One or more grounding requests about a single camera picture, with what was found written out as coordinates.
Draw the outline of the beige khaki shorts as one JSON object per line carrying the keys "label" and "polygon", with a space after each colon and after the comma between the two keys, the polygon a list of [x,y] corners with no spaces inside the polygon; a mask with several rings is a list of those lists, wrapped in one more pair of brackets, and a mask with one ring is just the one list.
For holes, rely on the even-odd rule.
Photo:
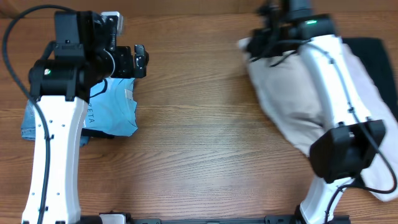
{"label": "beige khaki shorts", "polygon": [[[383,120],[386,126],[379,149],[392,168],[397,169],[397,121],[354,48],[345,44],[343,54],[362,102],[372,117]],[[270,65],[279,57],[250,62],[245,53],[243,59],[262,110],[294,148],[309,155],[311,144],[324,133],[323,112],[301,58],[294,54],[274,68]]]}

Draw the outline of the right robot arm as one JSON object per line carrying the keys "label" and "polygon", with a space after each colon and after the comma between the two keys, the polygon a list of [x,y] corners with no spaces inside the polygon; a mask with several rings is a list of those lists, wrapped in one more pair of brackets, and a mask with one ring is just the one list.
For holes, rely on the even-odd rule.
{"label": "right robot arm", "polygon": [[264,27],[253,32],[250,61],[295,49],[325,114],[325,133],[309,150],[315,178],[295,213],[283,222],[349,223],[349,217],[334,216],[334,210],[346,189],[365,187],[360,174],[380,153],[385,125],[372,119],[360,100],[343,59],[343,41],[328,14],[314,14],[308,1],[267,1],[257,13]]}

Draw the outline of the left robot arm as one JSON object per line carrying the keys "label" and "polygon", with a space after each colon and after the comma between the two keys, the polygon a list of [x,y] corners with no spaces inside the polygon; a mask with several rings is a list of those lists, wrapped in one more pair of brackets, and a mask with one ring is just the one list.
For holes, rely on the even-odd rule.
{"label": "left robot arm", "polygon": [[135,131],[132,85],[149,61],[143,45],[117,46],[122,29],[116,11],[55,13],[55,40],[29,71],[24,122],[32,125],[35,146],[23,223],[101,223],[81,215],[81,140]]}

